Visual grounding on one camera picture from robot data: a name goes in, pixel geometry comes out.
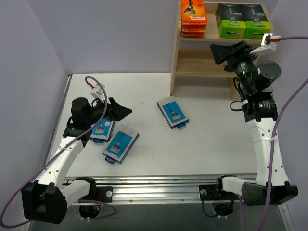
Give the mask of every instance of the white wall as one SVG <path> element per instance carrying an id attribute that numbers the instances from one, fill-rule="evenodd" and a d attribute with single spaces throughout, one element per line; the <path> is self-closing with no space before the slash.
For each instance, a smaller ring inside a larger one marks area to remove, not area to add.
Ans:
<path id="1" fill-rule="evenodd" d="M 70 74 L 171 70 L 178 0 L 28 1 Z"/>
<path id="2" fill-rule="evenodd" d="M 0 7 L 0 209 L 47 157 L 67 74 L 26 0 Z M 20 197 L 4 222 L 23 217 Z"/>
<path id="3" fill-rule="evenodd" d="M 272 14 L 275 33 L 282 36 L 308 36 L 307 0 L 280 0 Z M 274 97 L 278 108 L 305 81 L 307 75 L 307 40 L 282 41 L 277 51 L 266 57 L 282 68 L 282 76 L 274 83 Z M 299 196 L 289 201 L 296 231 L 308 227 L 308 86 L 294 99 L 282 117 L 279 141 L 285 170 L 292 184 L 298 186 Z"/>

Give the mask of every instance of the blue box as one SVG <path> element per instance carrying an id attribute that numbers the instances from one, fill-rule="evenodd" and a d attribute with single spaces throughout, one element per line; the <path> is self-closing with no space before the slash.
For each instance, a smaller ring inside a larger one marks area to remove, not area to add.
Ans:
<path id="1" fill-rule="evenodd" d="M 122 163 L 138 136 L 139 132 L 121 124 L 102 150 L 102 153 L 107 156 L 105 160 L 111 164 L 113 164 L 113 160 Z"/>
<path id="2" fill-rule="evenodd" d="M 189 122 L 188 116 L 174 96 L 158 101 L 157 106 L 171 129 L 181 128 Z"/>
<path id="3" fill-rule="evenodd" d="M 102 143 L 102 141 L 109 141 L 114 126 L 114 121 L 102 119 L 100 123 L 92 129 L 92 134 L 90 137 L 93 138 L 94 143 Z"/>

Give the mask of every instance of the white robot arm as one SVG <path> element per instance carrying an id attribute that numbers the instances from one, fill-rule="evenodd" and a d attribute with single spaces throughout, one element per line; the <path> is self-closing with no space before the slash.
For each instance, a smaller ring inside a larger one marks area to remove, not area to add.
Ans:
<path id="1" fill-rule="evenodd" d="M 277 132 L 274 125 L 278 118 L 273 90 L 270 87 L 281 75 L 281 69 L 273 61 L 265 61 L 257 68 L 253 61 L 257 56 L 275 52 L 280 36 L 265 34 L 261 47 L 253 49 L 245 41 L 232 46 L 211 45 L 215 63 L 227 61 L 224 70 L 237 75 L 245 122 L 252 134 L 257 178 L 254 181 L 237 176 L 225 176 L 218 180 L 218 191 L 234 193 L 248 206 L 264 205 L 268 191 L 269 170 L 272 170 L 270 205 L 281 204 L 298 195 L 296 186 L 289 183 L 284 171 Z M 270 147 L 274 140 L 273 165 L 270 166 Z"/>
<path id="2" fill-rule="evenodd" d="M 105 104 L 107 110 L 104 118 L 110 120 L 120 121 L 132 110 L 117 104 L 112 97 L 108 104 L 102 98 L 103 91 L 98 85 L 91 88 L 96 105 L 91 106 L 82 97 L 72 101 L 72 117 L 67 122 L 61 143 L 54 154 L 58 157 L 22 189 L 24 215 L 28 220 L 59 224 L 64 219 L 67 208 L 74 202 L 81 198 L 93 200 L 97 195 L 96 183 L 92 178 L 78 177 L 63 189 L 62 183 L 73 161 L 90 139 L 91 126 L 102 118 Z"/>

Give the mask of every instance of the black base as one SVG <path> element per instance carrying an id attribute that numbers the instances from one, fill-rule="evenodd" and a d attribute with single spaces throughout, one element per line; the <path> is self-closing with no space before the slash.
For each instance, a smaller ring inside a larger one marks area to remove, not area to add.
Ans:
<path id="1" fill-rule="evenodd" d="M 252 183 L 244 183 L 242 186 L 242 195 L 245 204 L 248 206 L 265 205 L 267 187 Z M 271 188 L 270 205 L 280 205 L 298 195 L 297 186 L 290 185 L 275 186 Z"/>
<path id="2" fill-rule="evenodd" d="M 113 192 L 113 187 L 99 187 L 96 189 L 96 195 L 93 198 L 95 201 L 102 201 L 102 202 L 112 202 L 112 196 L 107 197 L 106 192 L 111 191 Z M 100 210 L 97 209 L 95 205 L 89 206 L 80 206 L 79 213 L 83 218 L 95 218 L 100 213 Z"/>
<path id="3" fill-rule="evenodd" d="M 199 185 L 199 192 L 201 192 L 202 189 L 206 190 L 203 198 L 204 201 L 239 200 L 239 197 L 233 193 L 224 191 L 218 192 L 215 184 Z"/>
<path id="4" fill-rule="evenodd" d="M 60 224 L 67 210 L 67 202 L 58 187 L 28 183 L 22 190 L 24 216 L 28 220 L 37 220 Z"/>

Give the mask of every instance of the white table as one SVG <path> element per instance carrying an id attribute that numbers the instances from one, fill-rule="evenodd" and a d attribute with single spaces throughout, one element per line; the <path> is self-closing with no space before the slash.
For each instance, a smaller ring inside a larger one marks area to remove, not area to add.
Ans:
<path id="1" fill-rule="evenodd" d="M 156 102 L 169 96 L 170 73 L 75 74 L 68 89 L 52 146 L 59 146 L 71 102 L 77 97 L 93 100 L 84 77 L 90 75 L 106 86 L 107 96 L 133 113 L 117 122 L 139 131 L 140 136 L 122 164 L 104 160 L 102 145 L 89 141 L 67 176 L 185 176 L 256 173 L 252 138 L 242 112 L 232 112 L 227 87 L 178 86 L 175 96 L 190 121 L 170 129 Z"/>

